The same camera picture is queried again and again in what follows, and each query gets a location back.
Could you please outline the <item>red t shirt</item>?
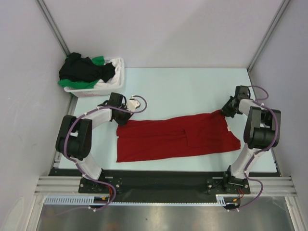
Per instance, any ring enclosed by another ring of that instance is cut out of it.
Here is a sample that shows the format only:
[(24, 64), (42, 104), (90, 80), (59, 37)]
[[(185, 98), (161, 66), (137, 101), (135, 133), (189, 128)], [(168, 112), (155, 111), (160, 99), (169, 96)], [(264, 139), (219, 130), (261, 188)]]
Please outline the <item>red t shirt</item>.
[(239, 150), (219, 110), (166, 120), (130, 120), (116, 130), (117, 162), (152, 161)]

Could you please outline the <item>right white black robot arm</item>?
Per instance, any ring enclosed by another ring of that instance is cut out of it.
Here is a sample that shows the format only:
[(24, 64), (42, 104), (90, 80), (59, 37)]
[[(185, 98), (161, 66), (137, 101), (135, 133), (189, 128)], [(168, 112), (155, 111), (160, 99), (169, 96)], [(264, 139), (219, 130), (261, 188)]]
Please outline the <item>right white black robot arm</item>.
[(222, 181), (223, 190), (233, 193), (240, 185), (237, 179), (247, 179), (255, 162), (278, 145), (282, 113), (252, 99), (250, 86), (237, 86), (234, 96), (225, 103), (221, 113), (232, 118), (237, 114), (247, 116), (243, 134), (244, 147), (228, 169), (231, 176)]

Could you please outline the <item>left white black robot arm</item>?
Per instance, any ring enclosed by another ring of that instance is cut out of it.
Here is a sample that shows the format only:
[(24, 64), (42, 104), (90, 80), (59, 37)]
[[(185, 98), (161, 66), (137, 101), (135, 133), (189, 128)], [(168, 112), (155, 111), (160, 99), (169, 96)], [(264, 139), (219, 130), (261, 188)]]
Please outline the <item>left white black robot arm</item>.
[(75, 164), (82, 175), (90, 180), (89, 186), (95, 192), (102, 192), (106, 188), (106, 180), (101, 177), (103, 170), (90, 153), (92, 131), (103, 123), (112, 121), (123, 126), (131, 116), (126, 97), (113, 92), (107, 101), (91, 111), (79, 117), (63, 117), (56, 140), (56, 151)]

